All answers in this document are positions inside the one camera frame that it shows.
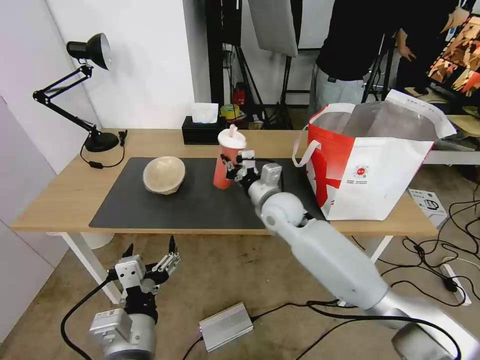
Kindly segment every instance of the cup lid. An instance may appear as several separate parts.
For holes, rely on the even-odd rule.
[[[230,149],[245,149],[247,147],[247,139],[237,131],[237,127],[233,124],[229,129],[220,131],[218,134],[218,142],[223,147]]]

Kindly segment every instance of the black desk mat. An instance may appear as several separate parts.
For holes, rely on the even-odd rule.
[[[264,229],[243,188],[216,188],[215,158],[182,158],[186,175],[179,190],[161,195],[145,189],[142,174],[151,157],[132,157],[90,222],[112,229]],[[275,159],[284,172],[284,190],[295,194],[314,217],[324,219],[304,168]],[[257,162],[260,170],[263,163]]]

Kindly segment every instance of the hand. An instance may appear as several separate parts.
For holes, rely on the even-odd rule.
[[[400,52],[400,55],[402,55],[409,62],[412,62],[412,59],[417,58],[408,46],[399,46],[398,51]]]

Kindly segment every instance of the cup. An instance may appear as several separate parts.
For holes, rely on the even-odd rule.
[[[220,154],[228,157],[235,164],[237,163],[237,154],[240,150],[247,147],[247,140],[235,125],[230,125],[229,129],[222,130],[218,134],[218,143],[220,144]],[[227,168],[220,155],[216,159],[215,173],[213,174],[213,185],[217,188],[228,189],[232,180],[227,179]]]

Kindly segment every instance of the bag handle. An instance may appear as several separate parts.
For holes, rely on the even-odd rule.
[[[293,153],[291,154],[291,160],[293,161],[293,165],[297,168],[301,168],[304,166],[306,163],[309,162],[310,158],[312,157],[315,149],[321,149],[322,144],[319,143],[317,140],[312,140],[309,144],[308,147],[305,150],[305,153],[303,154],[300,162],[297,162],[296,155],[297,151],[299,150],[300,146],[300,141],[302,140],[302,134],[303,130],[305,130],[308,127],[308,125],[305,125],[305,127],[300,131],[300,134],[298,135],[295,143],[293,144]]]

